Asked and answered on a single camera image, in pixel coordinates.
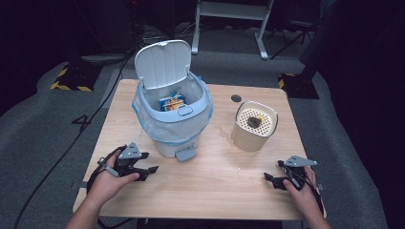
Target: wrist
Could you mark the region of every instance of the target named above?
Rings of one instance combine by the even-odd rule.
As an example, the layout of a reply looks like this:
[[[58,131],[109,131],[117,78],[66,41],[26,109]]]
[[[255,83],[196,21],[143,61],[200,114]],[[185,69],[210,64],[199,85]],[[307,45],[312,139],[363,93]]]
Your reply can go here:
[[[317,213],[305,213],[304,217],[309,224],[309,228],[324,228],[323,225],[327,225],[327,220],[320,211]]]
[[[91,196],[87,196],[86,198],[84,198],[82,205],[86,206],[87,209],[99,211],[101,207],[104,205],[104,202],[92,198]]]

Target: trash bin lid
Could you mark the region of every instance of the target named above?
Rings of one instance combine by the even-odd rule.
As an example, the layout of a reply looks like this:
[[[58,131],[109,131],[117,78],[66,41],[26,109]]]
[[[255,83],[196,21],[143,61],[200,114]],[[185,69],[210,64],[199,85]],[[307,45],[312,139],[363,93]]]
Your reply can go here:
[[[182,81],[190,63],[191,49],[183,40],[161,41],[141,49],[135,57],[138,79],[146,90]]]

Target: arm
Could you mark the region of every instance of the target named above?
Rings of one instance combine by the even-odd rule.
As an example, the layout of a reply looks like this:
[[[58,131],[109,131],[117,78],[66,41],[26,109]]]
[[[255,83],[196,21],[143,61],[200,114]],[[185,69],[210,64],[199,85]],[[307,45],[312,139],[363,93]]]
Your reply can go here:
[[[305,171],[310,182],[313,184],[314,187],[316,187],[315,173],[310,169],[310,167],[306,167]],[[300,211],[304,215],[309,228],[331,229],[330,225],[319,210],[315,196],[313,195],[308,185],[305,185],[303,189],[301,189],[301,191],[298,191],[289,180],[285,179],[283,180],[283,183],[286,186],[289,194],[291,195],[292,200],[298,211]]]
[[[114,162],[119,153],[120,151],[117,151],[111,156],[107,165],[114,167]],[[105,170],[100,172],[89,194],[84,198],[65,228],[96,228],[98,215],[104,203],[113,198],[123,186],[138,178],[139,174],[114,177]]]

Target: white rack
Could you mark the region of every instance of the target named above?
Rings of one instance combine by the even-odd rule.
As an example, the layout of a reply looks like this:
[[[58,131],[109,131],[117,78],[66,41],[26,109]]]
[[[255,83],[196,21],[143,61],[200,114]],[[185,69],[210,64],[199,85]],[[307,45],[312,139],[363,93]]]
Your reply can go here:
[[[205,2],[198,0],[196,8],[196,29],[194,31],[191,53],[197,54],[200,42],[200,16],[216,16],[228,18],[241,18],[262,21],[260,32],[255,32],[255,39],[262,59],[268,59],[263,45],[263,33],[265,32],[268,17],[274,0],[269,0],[267,6],[249,6],[230,3]]]

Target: container with holes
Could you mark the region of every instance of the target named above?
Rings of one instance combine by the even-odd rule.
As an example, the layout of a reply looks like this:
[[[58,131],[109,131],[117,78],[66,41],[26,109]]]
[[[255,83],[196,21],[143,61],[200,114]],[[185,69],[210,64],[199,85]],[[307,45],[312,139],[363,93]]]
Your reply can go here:
[[[255,152],[262,149],[277,127],[277,113],[254,101],[244,102],[235,116],[232,129],[233,143],[241,150]]]

